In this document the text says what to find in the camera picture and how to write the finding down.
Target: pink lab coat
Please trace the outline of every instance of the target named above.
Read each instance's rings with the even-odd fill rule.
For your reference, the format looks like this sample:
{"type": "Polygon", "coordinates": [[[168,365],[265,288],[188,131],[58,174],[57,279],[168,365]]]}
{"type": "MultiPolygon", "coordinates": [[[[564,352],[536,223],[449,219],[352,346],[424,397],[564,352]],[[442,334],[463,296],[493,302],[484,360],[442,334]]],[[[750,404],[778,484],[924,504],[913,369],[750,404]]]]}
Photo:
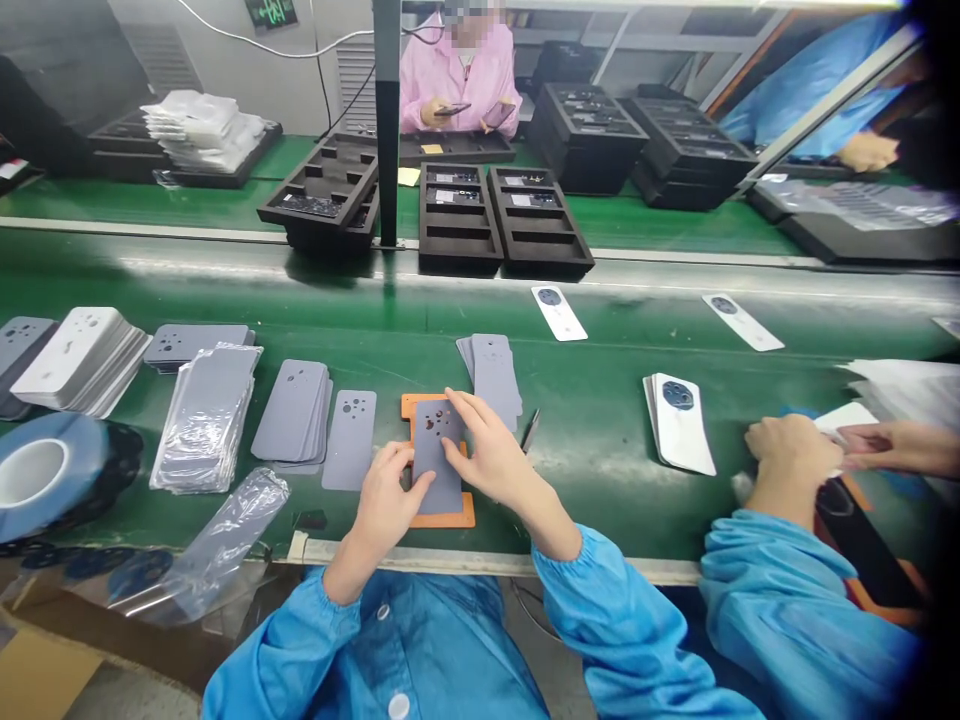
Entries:
{"type": "MultiPolygon", "coordinates": [[[[425,24],[435,26],[442,22],[437,14],[425,24]]],[[[407,49],[400,59],[400,132],[431,130],[420,120],[420,108],[435,97],[451,103],[471,103],[469,108],[450,118],[444,131],[480,130],[483,116],[505,97],[517,107],[499,129],[509,140],[517,134],[520,124],[520,93],[513,78],[513,33],[503,23],[490,26],[476,50],[466,81],[450,33],[426,28],[417,31],[430,42],[441,33],[443,37],[436,45],[426,45],[409,36],[407,49]]]]}

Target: floor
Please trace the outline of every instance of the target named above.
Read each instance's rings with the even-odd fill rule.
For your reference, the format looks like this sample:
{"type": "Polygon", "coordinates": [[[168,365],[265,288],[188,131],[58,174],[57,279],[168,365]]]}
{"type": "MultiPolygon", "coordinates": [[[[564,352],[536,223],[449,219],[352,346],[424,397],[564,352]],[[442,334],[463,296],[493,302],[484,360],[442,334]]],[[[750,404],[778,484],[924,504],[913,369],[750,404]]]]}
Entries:
{"type": "MultiPolygon", "coordinates": [[[[539,580],[519,581],[538,596],[539,580]]],[[[524,613],[509,583],[502,583],[507,630],[520,648],[556,720],[596,718],[583,681],[580,658],[546,635],[524,613]]],[[[527,609],[549,627],[543,607],[524,596],[527,609]]],[[[77,699],[66,720],[179,720],[196,718],[197,704],[187,695],[137,673],[104,665],[77,699]]]]}

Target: workbench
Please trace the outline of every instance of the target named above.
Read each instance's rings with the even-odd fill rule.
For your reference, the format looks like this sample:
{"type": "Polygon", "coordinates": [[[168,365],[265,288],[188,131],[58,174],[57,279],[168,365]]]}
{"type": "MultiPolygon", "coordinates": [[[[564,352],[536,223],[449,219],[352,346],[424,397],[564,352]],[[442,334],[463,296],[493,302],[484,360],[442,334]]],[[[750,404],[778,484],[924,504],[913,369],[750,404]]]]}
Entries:
{"type": "MultiPolygon", "coordinates": [[[[186,228],[235,231],[237,239],[283,242],[283,228],[263,223],[257,207],[316,148],[314,138],[285,135],[254,169],[242,190],[125,185],[104,180],[40,179],[0,198],[0,226],[23,219],[43,227],[76,227],[112,231],[100,225],[124,224],[125,232],[183,235],[186,228]]],[[[543,167],[523,143],[516,143],[520,167],[543,167]]],[[[420,189],[398,189],[397,236],[416,239],[420,233],[420,189]]],[[[580,229],[594,254],[611,257],[637,253],[711,253],[740,256],[756,264],[787,264],[807,256],[746,203],[731,201],[711,213],[654,210],[644,205],[629,181],[618,197],[568,196],[580,229]]]]}
{"type": "MultiPolygon", "coordinates": [[[[642,227],[635,232],[643,237],[642,227]]],[[[374,442],[382,446],[409,438],[401,394],[470,387],[456,338],[506,334],[527,412],[521,427],[542,411],[532,462],[575,520],[608,535],[661,583],[695,581],[710,523],[736,507],[732,476],[755,471],[742,440],[749,423],[788,407],[819,413],[849,401],[854,377],[836,365],[853,358],[938,360],[957,350],[930,320],[957,314],[955,279],[935,274],[601,259],[583,282],[564,286],[590,339],[558,343],[533,301],[534,283],[422,276],[411,250],[378,249],[348,267],[319,268],[275,243],[0,229],[0,258],[0,318],[59,319],[77,305],[109,305],[149,332],[171,322],[255,329],[265,351],[238,478],[259,464],[249,447],[284,359],[325,362],[337,390],[375,391],[374,442]],[[733,295],[786,349],[752,351],[701,300],[708,292],[733,295]],[[657,461],[641,385],[654,372],[700,385],[717,477],[657,461]]],[[[173,387],[173,377],[144,367],[111,417],[144,435],[148,463],[173,387]]],[[[10,427],[0,423],[0,433],[10,427]]],[[[263,541],[274,557],[329,560],[358,496],[323,490],[317,478],[288,482],[291,498],[263,541]],[[306,512],[311,527],[295,536],[306,512]]],[[[929,518],[940,504],[918,482],[905,494],[879,476],[862,479],[887,542],[923,572],[929,518]]],[[[517,518],[475,498],[475,529],[413,530],[391,566],[531,572],[517,518]]],[[[179,550],[223,499],[151,491],[144,471],[107,515],[56,540],[179,550]]]]}

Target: smartphone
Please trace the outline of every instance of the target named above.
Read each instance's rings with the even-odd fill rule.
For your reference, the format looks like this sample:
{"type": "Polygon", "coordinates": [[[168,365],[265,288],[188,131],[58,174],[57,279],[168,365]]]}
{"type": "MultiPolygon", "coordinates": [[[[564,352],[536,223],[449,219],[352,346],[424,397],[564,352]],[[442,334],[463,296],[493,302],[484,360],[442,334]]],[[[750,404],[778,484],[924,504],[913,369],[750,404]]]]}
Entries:
{"type": "Polygon", "coordinates": [[[437,117],[453,117],[454,115],[459,115],[468,107],[471,103],[453,103],[453,105],[448,105],[445,108],[440,108],[437,110],[434,115],[437,117]]]}
{"type": "Polygon", "coordinates": [[[483,116],[483,122],[491,130],[496,130],[507,121],[507,118],[513,115],[516,109],[517,106],[513,103],[498,102],[490,112],[483,116]]]}

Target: electrical cable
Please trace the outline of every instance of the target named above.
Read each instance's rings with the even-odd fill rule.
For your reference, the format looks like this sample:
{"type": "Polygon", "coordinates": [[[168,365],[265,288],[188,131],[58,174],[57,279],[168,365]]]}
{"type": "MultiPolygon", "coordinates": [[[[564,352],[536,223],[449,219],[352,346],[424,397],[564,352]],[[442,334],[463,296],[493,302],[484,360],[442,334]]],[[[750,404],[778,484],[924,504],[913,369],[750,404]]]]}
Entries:
{"type": "Polygon", "coordinates": [[[350,101],[350,104],[347,105],[347,107],[344,109],[344,111],[343,111],[342,113],[340,113],[340,117],[338,117],[338,118],[333,122],[333,124],[332,124],[330,127],[328,127],[326,130],[324,130],[323,133],[320,135],[320,137],[317,138],[317,142],[318,142],[318,143],[319,143],[319,142],[323,142],[323,139],[326,138],[327,135],[329,135],[331,132],[333,132],[333,128],[335,128],[337,125],[340,124],[340,121],[343,120],[344,115],[346,115],[348,112],[350,112],[350,108],[353,107],[353,104],[357,101],[357,98],[359,98],[359,97],[360,97],[360,94],[361,94],[364,90],[366,90],[366,88],[367,88],[367,83],[370,82],[370,78],[373,77],[373,71],[376,70],[376,69],[377,69],[377,65],[376,65],[376,63],[374,63],[373,67],[370,68],[370,72],[367,73],[367,77],[366,77],[366,79],[363,81],[363,84],[360,86],[360,89],[357,90],[357,94],[353,96],[353,100],[351,100],[351,101],[350,101]]]}
{"type": "MultiPolygon", "coordinates": [[[[317,33],[317,18],[313,12],[313,0],[310,0],[310,24],[313,26],[313,49],[320,51],[320,35],[317,33]]],[[[320,56],[317,55],[317,72],[320,73],[320,89],[323,91],[323,104],[327,107],[327,127],[333,127],[333,116],[330,114],[330,99],[327,97],[327,85],[323,81],[323,68],[320,66],[320,56]]]]}
{"type": "Polygon", "coordinates": [[[400,28],[400,32],[402,32],[404,35],[412,35],[424,45],[437,45],[441,40],[443,40],[443,33],[440,33],[440,37],[438,37],[436,40],[424,40],[421,36],[417,35],[417,30],[443,30],[443,25],[421,25],[414,30],[400,28]]]}
{"type": "MultiPolygon", "coordinates": [[[[236,35],[234,33],[227,32],[226,30],[221,30],[220,28],[214,27],[213,25],[208,23],[206,20],[204,20],[202,17],[200,17],[192,7],[187,5],[186,0],[177,0],[177,2],[183,5],[183,7],[187,10],[187,12],[193,15],[204,26],[206,26],[210,30],[213,30],[218,35],[223,35],[224,37],[232,38],[234,40],[240,40],[241,42],[245,42],[248,45],[253,45],[256,48],[265,50],[271,55],[276,55],[277,57],[289,58],[290,60],[310,60],[311,58],[320,57],[324,53],[330,52],[338,45],[342,45],[347,40],[351,40],[352,38],[355,38],[355,37],[360,37],[361,35],[373,35],[373,30],[356,30],[350,33],[349,35],[344,35],[339,40],[334,40],[325,48],[317,49],[312,53],[282,53],[279,50],[274,50],[273,48],[267,47],[266,45],[261,45],[256,40],[251,40],[250,38],[244,37],[243,35],[236,35]]],[[[424,43],[425,45],[436,45],[437,43],[440,42],[440,38],[442,38],[443,35],[441,34],[440,38],[438,38],[434,42],[431,42],[429,40],[424,40],[422,37],[417,35],[416,30],[442,30],[442,29],[443,29],[442,25],[420,26],[418,28],[415,28],[414,30],[408,30],[407,28],[400,28],[401,32],[406,33],[408,35],[413,35],[415,38],[417,38],[420,42],[424,43]]]]}
{"type": "Polygon", "coordinates": [[[355,32],[350,33],[349,35],[344,35],[344,36],[343,36],[342,38],[340,38],[339,40],[335,40],[334,42],[332,42],[332,43],[330,43],[329,45],[327,45],[325,48],[322,48],[322,49],[320,49],[320,50],[317,50],[316,52],[303,53],[303,54],[282,53],[282,52],[280,52],[279,50],[274,50],[273,48],[269,48],[269,47],[267,47],[266,45],[261,45],[260,43],[256,42],[255,40],[251,40],[250,38],[244,37],[243,35],[234,35],[233,33],[228,33],[226,30],[220,30],[219,28],[215,28],[213,25],[211,25],[211,24],[208,23],[206,20],[204,20],[202,17],[200,17],[199,15],[197,15],[197,13],[194,11],[194,9],[193,9],[192,7],[190,7],[189,5],[187,5],[186,0],[177,0],[177,2],[180,3],[181,5],[183,5],[183,6],[187,9],[187,12],[189,12],[189,13],[190,13],[191,15],[193,15],[197,20],[199,20],[199,21],[200,21],[201,23],[203,23],[206,27],[210,28],[210,29],[213,30],[215,33],[217,33],[218,35],[223,35],[224,37],[233,38],[234,40],[241,40],[241,41],[247,43],[248,45],[253,45],[254,47],[260,48],[261,50],[266,50],[266,51],[267,51],[268,53],[270,53],[271,55],[276,55],[277,57],[289,58],[289,59],[291,59],[291,60],[309,60],[309,59],[311,59],[311,58],[320,57],[320,56],[323,55],[324,53],[330,52],[331,50],[333,50],[333,49],[334,49],[335,47],[337,47],[338,45],[342,45],[342,44],[345,43],[347,40],[350,40],[350,39],[355,38],[355,37],[359,37],[360,35],[373,35],[373,30],[357,30],[357,31],[355,31],[355,32]]]}
{"type": "Polygon", "coordinates": [[[531,592],[527,588],[520,587],[520,585],[517,584],[517,581],[514,580],[513,578],[510,578],[510,587],[513,588],[513,594],[517,596],[517,602],[520,603],[520,608],[523,610],[526,616],[530,618],[530,621],[534,625],[536,625],[538,628],[540,628],[540,632],[544,633],[545,635],[549,635],[558,643],[562,644],[563,640],[560,639],[560,636],[557,635],[557,633],[555,633],[553,630],[548,628],[546,625],[544,625],[542,622],[540,622],[539,620],[537,620],[537,618],[533,616],[533,613],[531,613],[530,610],[527,608],[527,604],[523,601],[523,598],[520,597],[520,593],[523,592],[524,594],[529,595],[538,603],[540,603],[541,606],[543,605],[543,599],[540,597],[537,597],[536,593],[531,592]]]}

